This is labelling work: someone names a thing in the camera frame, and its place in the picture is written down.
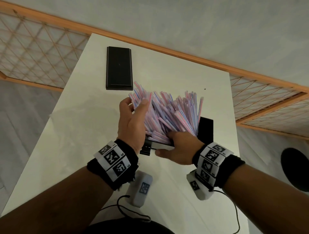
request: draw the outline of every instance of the hand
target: hand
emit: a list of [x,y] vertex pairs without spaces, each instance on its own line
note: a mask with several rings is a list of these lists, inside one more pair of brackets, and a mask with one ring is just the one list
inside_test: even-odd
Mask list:
[[181,165],[192,164],[194,154],[204,145],[189,132],[169,132],[167,136],[174,141],[175,149],[157,149],[155,154]]
[[144,99],[134,111],[131,98],[123,99],[119,104],[120,118],[118,124],[118,137],[127,143],[136,154],[144,145],[146,129],[144,125],[145,115],[148,111],[149,101]]

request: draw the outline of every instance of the person's left arm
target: person's left arm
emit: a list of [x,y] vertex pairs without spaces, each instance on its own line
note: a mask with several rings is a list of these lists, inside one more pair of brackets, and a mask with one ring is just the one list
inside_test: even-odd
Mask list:
[[[138,154],[145,140],[144,119],[149,102],[133,112],[131,99],[120,105],[118,139]],[[91,223],[113,190],[83,167],[0,218],[1,233],[79,233]]]

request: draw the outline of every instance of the person's right hand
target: person's right hand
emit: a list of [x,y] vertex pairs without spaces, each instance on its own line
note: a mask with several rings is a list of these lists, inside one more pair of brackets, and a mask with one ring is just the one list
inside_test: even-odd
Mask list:
[[169,132],[167,136],[174,141],[175,149],[157,149],[155,154],[181,165],[192,164],[193,156],[204,145],[189,132]]

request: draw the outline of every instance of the cord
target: cord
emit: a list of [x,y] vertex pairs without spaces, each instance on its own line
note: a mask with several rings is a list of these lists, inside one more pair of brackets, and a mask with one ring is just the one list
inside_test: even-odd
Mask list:
[[[130,197],[130,195],[123,195],[123,196],[120,196],[120,197],[118,198],[118,200],[117,200],[117,204],[104,207],[104,208],[102,208],[100,211],[102,211],[102,210],[104,210],[104,209],[107,209],[107,208],[109,208],[109,207],[117,206],[117,207],[118,207],[118,210],[120,211],[120,213],[123,214],[123,215],[124,215],[125,217],[127,217],[127,218],[136,219],[136,220],[140,220],[140,221],[147,222],[147,223],[151,222],[151,217],[150,217],[150,216],[148,216],[148,215],[142,215],[142,214],[140,214],[140,213],[138,213],[138,212],[135,212],[135,211],[133,211],[133,210],[130,210],[130,209],[124,207],[123,205],[119,205],[119,200],[120,200],[121,198],[129,198],[129,197]],[[128,211],[130,211],[130,212],[132,212],[132,213],[135,213],[135,214],[137,214],[137,215],[139,215],[139,216],[147,217],[147,219],[143,219],[143,218],[132,218],[132,217],[128,216],[126,213],[124,213],[124,212],[120,209],[120,207],[125,208],[126,210],[128,210]]]
[[[219,190],[214,190],[214,192],[218,192],[218,193],[222,193],[222,194],[224,194],[224,195],[226,195],[224,192],[221,192],[221,191],[219,191]],[[236,210],[236,218],[237,218],[237,223],[238,223],[238,230],[237,230],[237,232],[234,232],[233,234],[236,234],[236,233],[238,233],[239,231],[240,231],[240,224],[239,224],[239,220],[238,220],[238,212],[237,212],[237,207],[236,207],[236,205],[235,205],[235,203],[233,202],[233,204],[234,204],[234,206],[235,206],[235,210]]]

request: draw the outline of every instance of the person's right arm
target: person's right arm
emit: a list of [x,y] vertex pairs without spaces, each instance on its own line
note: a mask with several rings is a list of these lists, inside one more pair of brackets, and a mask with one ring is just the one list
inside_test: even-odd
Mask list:
[[[192,164],[204,145],[188,132],[171,132],[175,149],[156,155],[182,165]],[[309,197],[294,187],[246,164],[223,186],[224,192],[263,233],[308,233]]]

